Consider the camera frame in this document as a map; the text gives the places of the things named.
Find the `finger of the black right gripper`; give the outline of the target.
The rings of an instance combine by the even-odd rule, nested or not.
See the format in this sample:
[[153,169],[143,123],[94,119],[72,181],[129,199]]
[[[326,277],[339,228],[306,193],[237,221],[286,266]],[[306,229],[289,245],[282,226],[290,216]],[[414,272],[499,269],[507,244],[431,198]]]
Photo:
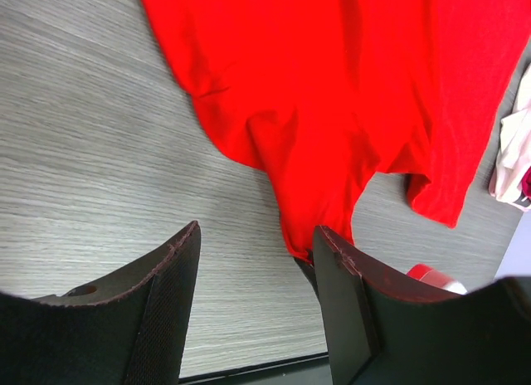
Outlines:
[[307,260],[295,257],[294,262],[297,264],[297,266],[300,268],[300,270],[304,274],[304,277],[306,278],[306,280],[312,286],[312,289],[315,295],[318,295],[318,284],[317,284],[316,272],[315,272],[313,260],[310,259],[309,261],[307,261]]

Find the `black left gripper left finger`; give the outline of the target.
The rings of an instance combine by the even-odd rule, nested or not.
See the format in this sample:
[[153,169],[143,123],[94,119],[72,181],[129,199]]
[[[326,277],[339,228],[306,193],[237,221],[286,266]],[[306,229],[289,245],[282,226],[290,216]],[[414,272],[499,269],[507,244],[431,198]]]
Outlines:
[[190,222],[64,295],[2,294],[2,383],[177,383],[200,248],[200,226]]

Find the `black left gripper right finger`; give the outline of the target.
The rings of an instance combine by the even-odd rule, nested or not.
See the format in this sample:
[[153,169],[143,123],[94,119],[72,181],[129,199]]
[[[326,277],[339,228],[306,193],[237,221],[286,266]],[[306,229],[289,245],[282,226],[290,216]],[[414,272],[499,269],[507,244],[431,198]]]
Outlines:
[[317,227],[314,268],[336,384],[527,384],[530,280],[466,295],[415,280]]

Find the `red t-shirt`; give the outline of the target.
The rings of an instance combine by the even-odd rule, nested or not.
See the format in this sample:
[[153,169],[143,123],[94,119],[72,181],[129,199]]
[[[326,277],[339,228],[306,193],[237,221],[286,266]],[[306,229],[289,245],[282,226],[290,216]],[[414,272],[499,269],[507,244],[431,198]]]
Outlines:
[[530,34],[530,0],[141,0],[197,118],[264,171],[289,253],[351,239],[376,173],[455,227]]

